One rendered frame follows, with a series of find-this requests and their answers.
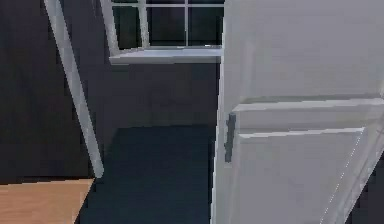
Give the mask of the white panelled room door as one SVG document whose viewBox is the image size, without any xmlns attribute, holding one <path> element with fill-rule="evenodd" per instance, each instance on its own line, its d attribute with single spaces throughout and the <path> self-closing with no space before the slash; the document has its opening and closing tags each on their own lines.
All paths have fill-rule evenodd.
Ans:
<svg viewBox="0 0 384 224">
<path fill-rule="evenodd" d="M 346 224 L 384 153 L 384 0 L 225 0 L 222 49 L 210 224 Z"/>
</svg>

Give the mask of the white door frame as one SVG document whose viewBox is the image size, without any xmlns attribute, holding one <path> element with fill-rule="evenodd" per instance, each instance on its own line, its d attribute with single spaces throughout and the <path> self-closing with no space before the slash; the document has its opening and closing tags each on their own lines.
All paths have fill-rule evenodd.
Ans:
<svg viewBox="0 0 384 224">
<path fill-rule="evenodd" d="M 84 95 L 78 65 L 75 60 L 61 2 L 60 0 L 43 1 L 72 96 L 76 115 L 80 123 L 85 145 L 87 147 L 92 170 L 96 178 L 101 178 L 104 174 L 104 166 L 86 97 Z"/>
</svg>

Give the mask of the white framed window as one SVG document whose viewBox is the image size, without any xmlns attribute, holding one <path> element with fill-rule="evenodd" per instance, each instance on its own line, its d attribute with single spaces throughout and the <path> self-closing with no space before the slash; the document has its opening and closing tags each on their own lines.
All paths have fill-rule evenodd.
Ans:
<svg viewBox="0 0 384 224">
<path fill-rule="evenodd" d="M 99 0 L 113 65 L 216 63 L 225 0 Z"/>
</svg>

